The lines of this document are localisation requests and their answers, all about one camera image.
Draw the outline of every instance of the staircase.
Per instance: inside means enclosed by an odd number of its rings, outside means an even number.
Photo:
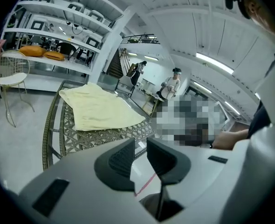
[[[110,62],[110,66],[107,70],[107,74],[113,77],[116,77],[118,79],[120,79],[123,76],[118,50],[116,51],[113,59]]]

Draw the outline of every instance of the stair railing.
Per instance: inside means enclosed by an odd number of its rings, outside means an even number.
[[[131,36],[123,37],[121,44],[128,44],[128,43],[160,44],[154,34],[131,35]]]
[[[126,53],[126,49],[122,49],[121,48],[120,59],[123,60],[124,68],[125,68],[125,71],[126,71],[126,75],[128,75],[128,71],[129,71],[129,69],[130,69],[131,66],[130,66],[129,59],[128,59],[128,56],[127,56],[127,53]]]

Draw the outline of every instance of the woman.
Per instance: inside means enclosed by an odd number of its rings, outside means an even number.
[[[141,63],[137,63],[135,68],[132,70],[132,76],[131,76],[131,83],[133,85],[136,85],[138,82],[138,78],[140,74],[143,74],[143,68],[146,66],[147,62],[143,61]]]

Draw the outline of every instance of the wicker table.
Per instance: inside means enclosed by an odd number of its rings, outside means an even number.
[[[53,155],[58,159],[83,149],[92,148],[108,142],[132,138],[136,140],[135,157],[138,158],[146,151],[145,140],[154,137],[150,116],[145,113],[129,96],[118,94],[133,110],[145,117],[140,124],[122,129],[108,129],[99,131],[76,131],[72,108],[61,99],[59,91],[63,89],[76,88],[84,83],[65,80],[59,87],[50,105],[46,119],[43,141],[42,141],[42,164],[43,170],[53,165]],[[59,129],[54,128],[56,114],[61,109]],[[53,133],[59,133],[60,151],[53,147]]]

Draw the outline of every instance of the white ceiling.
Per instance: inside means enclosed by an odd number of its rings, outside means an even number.
[[[254,91],[274,60],[271,34],[243,18],[237,4],[227,10],[225,0],[121,1],[137,9],[175,65],[191,68],[194,77],[226,97],[250,121],[259,102]],[[203,66],[195,58],[197,52],[231,67],[234,77]]]

